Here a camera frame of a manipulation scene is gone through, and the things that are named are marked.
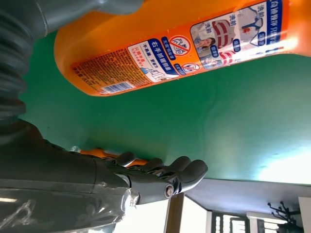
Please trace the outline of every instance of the orange bottle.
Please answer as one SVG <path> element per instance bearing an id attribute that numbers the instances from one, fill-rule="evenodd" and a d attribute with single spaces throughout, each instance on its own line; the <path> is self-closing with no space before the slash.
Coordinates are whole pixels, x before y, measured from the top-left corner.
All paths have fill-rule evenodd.
<path id="1" fill-rule="evenodd" d="M 128 16 L 92 12 L 60 29 L 60 72 L 110 96 L 280 53 L 311 55 L 310 0 L 147 0 Z"/>

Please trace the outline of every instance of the green tabletop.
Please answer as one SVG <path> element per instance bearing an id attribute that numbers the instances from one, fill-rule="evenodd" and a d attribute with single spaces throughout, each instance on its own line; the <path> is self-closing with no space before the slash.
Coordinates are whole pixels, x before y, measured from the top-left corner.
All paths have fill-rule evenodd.
<path id="1" fill-rule="evenodd" d="M 69 83 L 53 33 L 37 42 L 23 119 L 70 149 L 133 151 L 168 164 L 186 155 L 207 178 L 311 184 L 311 58 L 277 55 L 112 97 Z"/>

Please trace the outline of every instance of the robotic hand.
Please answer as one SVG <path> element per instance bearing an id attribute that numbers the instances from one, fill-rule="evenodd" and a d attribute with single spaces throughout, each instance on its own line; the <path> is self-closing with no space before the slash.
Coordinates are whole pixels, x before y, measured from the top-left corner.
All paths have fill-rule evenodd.
<path id="1" fill-rule="evenodd" d="M 114 174 L 125 180 L 129 187 L 139 192 L 137 204 L 165 200 L 173 195 L 195 187 L 207 173 L 208 167 L 202 160 L 191 160 L 182 156 L 170 166 L 155 158 L 142 166 L 128 166 L 135 159 L 131 152 L 118 158 L 103 158 Z"/>
<path id="2" fill-rule="evenodd" d="M 208 167 L 180 157 L 124 167 L 116 159 L 67 152 L 44 140 L 18 95 L 26 89 L 35 39 L 89 11 L 128 14 L 143 0 L 0 1 L 0 233 L 71 232 L 115 223 L 134 204 L 165 200 L 192 188 Z"/>

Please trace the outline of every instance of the plastic wrap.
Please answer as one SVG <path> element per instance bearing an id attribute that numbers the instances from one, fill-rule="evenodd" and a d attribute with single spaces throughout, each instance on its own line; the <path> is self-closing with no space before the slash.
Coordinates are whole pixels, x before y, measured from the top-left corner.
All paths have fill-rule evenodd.
<path id="1" fill-rule="evenodd" d="M 0 232 L 112 232 L 138 194 L 130 188 L 100 187 L 100 194 L 0 189 Z"/>

